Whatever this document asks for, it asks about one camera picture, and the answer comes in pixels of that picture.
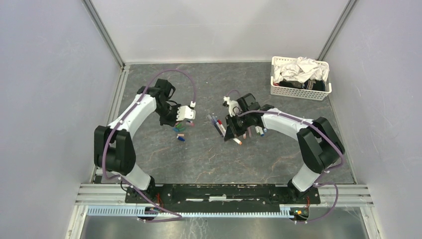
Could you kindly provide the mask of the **orange capped marker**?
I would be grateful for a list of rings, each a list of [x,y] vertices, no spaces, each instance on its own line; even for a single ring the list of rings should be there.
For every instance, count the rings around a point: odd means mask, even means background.
[[[242,145],[242,142],[239,139],[237,139],[237,138],[234,138],[233,141],[235,141],[239,145]]]

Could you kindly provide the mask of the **large blue white marker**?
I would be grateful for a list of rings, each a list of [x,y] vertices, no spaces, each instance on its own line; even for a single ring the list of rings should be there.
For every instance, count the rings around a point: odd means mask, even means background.
[[[258,127],[258,131],[259,131],[260,136],[264,136],[264,131],[262,127]]]

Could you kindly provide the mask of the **dark blue capped marker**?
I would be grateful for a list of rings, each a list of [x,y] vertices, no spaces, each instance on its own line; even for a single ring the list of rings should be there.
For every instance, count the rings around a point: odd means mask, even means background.
[[[216,116],[213,116],[212,118],[213,118],[213,120],[215,122],[215,125],[217,126],[219,132],[221,133],[221,137],[224,137],[224,130],[221,127],[221,125],[219,124],[217,117]]]

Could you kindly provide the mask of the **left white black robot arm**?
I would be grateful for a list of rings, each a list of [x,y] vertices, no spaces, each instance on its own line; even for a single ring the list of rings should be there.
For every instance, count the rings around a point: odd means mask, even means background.
[[[131,105],[107,126],[99,125],[94,131],[94,164],[105,171],[121,175],[138,188],[137,196],[145,203],[156,198],[151,186],[153,177],[136,164],[133,136],[152,113],[159,115],[160,125],[174,126],[180,104],[171,100],[175,87],[158,79],[153,87],[141,87]]]

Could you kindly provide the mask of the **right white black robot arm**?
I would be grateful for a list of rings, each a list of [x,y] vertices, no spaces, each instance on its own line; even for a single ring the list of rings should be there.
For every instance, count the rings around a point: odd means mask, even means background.
[[[245,134],[250,127],[259,127],[282,133],[299,144],[303,165],[289,181],[287,195],[291,202],[300,203],[308,195],[322,174],[339,159],[344,158],[345,148],[330,122],[323,117],[305,119],[287,114],[272,105],[260,105],[248,93],[237,100],[223,98],[228,108],[224,140]]]

